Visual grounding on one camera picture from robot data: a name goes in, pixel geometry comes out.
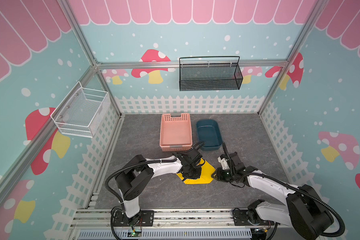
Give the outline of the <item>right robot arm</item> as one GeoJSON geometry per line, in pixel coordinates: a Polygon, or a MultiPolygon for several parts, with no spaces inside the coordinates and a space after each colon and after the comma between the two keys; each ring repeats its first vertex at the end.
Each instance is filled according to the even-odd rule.
{"type": "Polygon", "coordinates": [[[313,187],[290,185],[253,166],[246,167],[238,153],[230,154],[226,145],[223,145],[223,150],[224,154],[218,158],[222,166],[211,176],[214,180],[237,188],[260,190],[280,202],[271,204],[259,199],[250,204],[247,213],[251,224],[271,221],[289,226],[306,240],[315,240],[320,236],[336,238],[345,233],[344,220],[313,187]]]}

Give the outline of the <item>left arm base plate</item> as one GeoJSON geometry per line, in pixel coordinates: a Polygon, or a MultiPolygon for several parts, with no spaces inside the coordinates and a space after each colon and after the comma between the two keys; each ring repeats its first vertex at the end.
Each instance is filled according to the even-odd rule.
{"type": "Polygon", "coordinates": [[[125,213],[116,209],[111,216],[111,225],[114,227],[152,227],[154,211],[140,211],[135,216],[128,218],[125,213]]]}

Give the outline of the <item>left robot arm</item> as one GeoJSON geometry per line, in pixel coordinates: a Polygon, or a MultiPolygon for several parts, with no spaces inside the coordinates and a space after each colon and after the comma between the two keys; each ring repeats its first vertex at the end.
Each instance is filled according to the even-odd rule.
{"type": "Polygon", "coordinates": [[[205,164],[199,149],[204,144],[204,141],[197,142],[189,150],[172,153],[162,159],[152,160],[136,155],[123,168],[109,175],[105,188],[119,200],[122,215],[132,220],[140,214],[139,195],[152,178],[179,174],[183,182],[199,180],[205,164]]]}

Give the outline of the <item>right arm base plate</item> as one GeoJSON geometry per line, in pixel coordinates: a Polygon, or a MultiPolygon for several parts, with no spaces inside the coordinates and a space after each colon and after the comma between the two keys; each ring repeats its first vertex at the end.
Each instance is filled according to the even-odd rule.
{"type": "Polygon", "coordinates": [[[232,211],[235,226],[273,226],[274,222],[260,218],[255,210],[235,208],[232,211]]]}

